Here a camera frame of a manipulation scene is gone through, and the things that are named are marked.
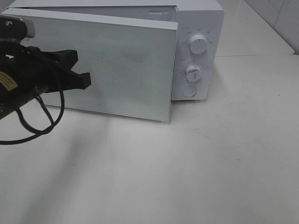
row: microwave top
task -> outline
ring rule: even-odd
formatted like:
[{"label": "microwave top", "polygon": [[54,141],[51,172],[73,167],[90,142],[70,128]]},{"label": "microwave top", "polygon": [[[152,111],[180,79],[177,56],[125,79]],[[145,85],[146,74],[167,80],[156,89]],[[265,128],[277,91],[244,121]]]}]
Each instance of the microwave top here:
[{"label": "microwave top", "polygon": [[16,0],[9,7],[176,6],[179,11],[223,10],[217,0]]}]

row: microwave body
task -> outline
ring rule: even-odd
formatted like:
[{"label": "microwave body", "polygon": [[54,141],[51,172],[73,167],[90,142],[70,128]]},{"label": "microwave body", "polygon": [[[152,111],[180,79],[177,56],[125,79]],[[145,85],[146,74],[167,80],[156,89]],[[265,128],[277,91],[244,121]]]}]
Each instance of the microwave body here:
[{"label": "microwave body", "polygon": [[22,44],[78,51],[92,85],[66,91],[67,107],[160,121],[171,100],[206,99],[224,16],[216,0],[16,0],[4,13],[34,22]]}]

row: white microwave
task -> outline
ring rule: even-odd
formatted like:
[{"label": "white microwave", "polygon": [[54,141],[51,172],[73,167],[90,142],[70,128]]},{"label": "white microwave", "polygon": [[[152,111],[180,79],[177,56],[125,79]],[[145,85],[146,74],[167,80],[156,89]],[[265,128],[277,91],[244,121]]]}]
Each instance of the white microwave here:
[{"label": "white microwave", "polygon": [[66,91],[66,107],[160,121],[171,100],[207,97],[224,16],[217,0],[16,0],[4,14],[34,22],[23,45],[77,50],[92,85]]}]

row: control panel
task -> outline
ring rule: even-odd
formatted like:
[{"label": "control panel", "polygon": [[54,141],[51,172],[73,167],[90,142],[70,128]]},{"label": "control panel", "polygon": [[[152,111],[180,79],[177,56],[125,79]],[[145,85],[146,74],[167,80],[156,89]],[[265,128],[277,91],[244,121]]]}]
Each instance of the control panel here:
[{"label": "control panel", "polygon": [[179,11],[172,100],[207,97],[223,21],[222,11]]}]

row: white table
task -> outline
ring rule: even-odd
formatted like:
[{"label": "white table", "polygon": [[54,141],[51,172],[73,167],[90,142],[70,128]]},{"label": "white table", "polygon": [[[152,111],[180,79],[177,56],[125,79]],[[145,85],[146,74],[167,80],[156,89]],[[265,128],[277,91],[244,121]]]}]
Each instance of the white table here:
[{"label": "white table", "polygon": [[[0,223],[298,224],[299,56],[215,67],[208,99],[174,103],[170,123],[66,110],[0,147]],[[25,116],[46,126],[37,108]],[[15,115],[0,133],[26,135]]]},{"label": "white table", "polygon": [[244,0],[218,1],[225,15],[217,56],[294,54],[294,50]]}]

